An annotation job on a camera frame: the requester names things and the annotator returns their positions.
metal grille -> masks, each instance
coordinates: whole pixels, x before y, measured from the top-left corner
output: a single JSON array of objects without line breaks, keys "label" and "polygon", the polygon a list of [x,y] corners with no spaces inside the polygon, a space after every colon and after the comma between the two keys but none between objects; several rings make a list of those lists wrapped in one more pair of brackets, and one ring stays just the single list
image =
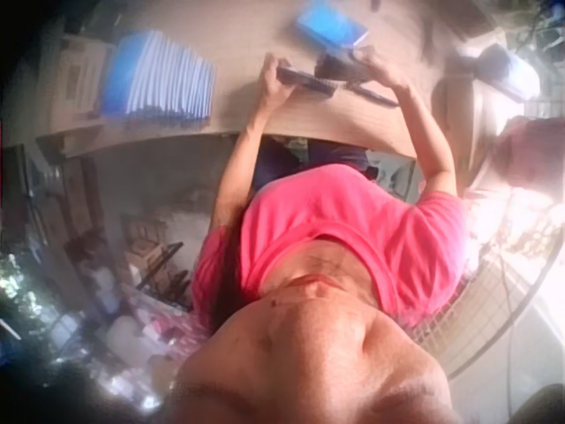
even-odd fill
[{"label": "metal grille", "polygon": [[[478,263],[457,293],[412,337],[452,378],[493,344],[538,289],[561,247],[562,204],[521,189],[469,202]],[[482,245],[480,240],[487,240]]]}]

lips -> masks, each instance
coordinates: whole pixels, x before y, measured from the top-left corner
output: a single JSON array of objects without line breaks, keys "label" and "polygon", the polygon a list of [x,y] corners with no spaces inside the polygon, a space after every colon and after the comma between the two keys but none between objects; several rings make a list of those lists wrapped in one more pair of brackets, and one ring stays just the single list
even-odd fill
[{"label": "lips", "polygon": [[323,276],[322,274],[310,274],[307,276],[301,276],[292,280],[287,287],[298,287],[301,285],[308,285],[313,283],[324,283],[335,289],[343,290],[343,287],[336,283],[329,276]]}]

stack of booklets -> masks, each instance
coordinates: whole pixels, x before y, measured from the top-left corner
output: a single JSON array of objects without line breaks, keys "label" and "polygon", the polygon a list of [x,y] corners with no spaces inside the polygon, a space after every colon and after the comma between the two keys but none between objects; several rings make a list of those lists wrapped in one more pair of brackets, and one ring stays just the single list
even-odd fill
[{"label": "stack of booklets", "polygon": [[215,68],[192,49],[159,31],[120,41],[102,95],[107,116],[154,120],[164,125],[207,125]]}]

woman's hand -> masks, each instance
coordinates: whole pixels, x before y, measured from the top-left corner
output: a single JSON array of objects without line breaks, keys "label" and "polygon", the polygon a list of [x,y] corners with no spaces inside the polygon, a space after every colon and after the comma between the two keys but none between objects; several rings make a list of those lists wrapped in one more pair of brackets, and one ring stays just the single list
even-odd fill
[{"label": "woman's hand", "polygon": [[277,79],[276,68],[279,64],[290,66],[287,59],[275,57],[272,53],[267,53],[259,76],[260,95],[257,112],[267,116],[281,107],[296,87],[286,86]]},{"label": "woman's hand", "polygon": [[369,75],[385,87],[396,89],[406,88],[409,83],[404,74],[394,65],[388,64],[373,46],[353,50],[353,58],[365,65]]}]

skin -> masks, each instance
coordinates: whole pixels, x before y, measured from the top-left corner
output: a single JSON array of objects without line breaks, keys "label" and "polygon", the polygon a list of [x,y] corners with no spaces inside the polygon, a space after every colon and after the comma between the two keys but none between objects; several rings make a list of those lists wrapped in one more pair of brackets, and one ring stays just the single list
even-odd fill
[{"label": "skin", "polygon": [[[448,143],[410,82],[373,49],[355,58],[401,105],[426,190],[456,193]],[[260,137],[294,87],[276,79],[287,63],[267,55],[261,92],[218,188],[211,229],[228,228],[247,203]],[[359,258],[331,239],[289,252],[260,287],[183,365],[171,422],[454,423],[439,364],[380,311]]]}]

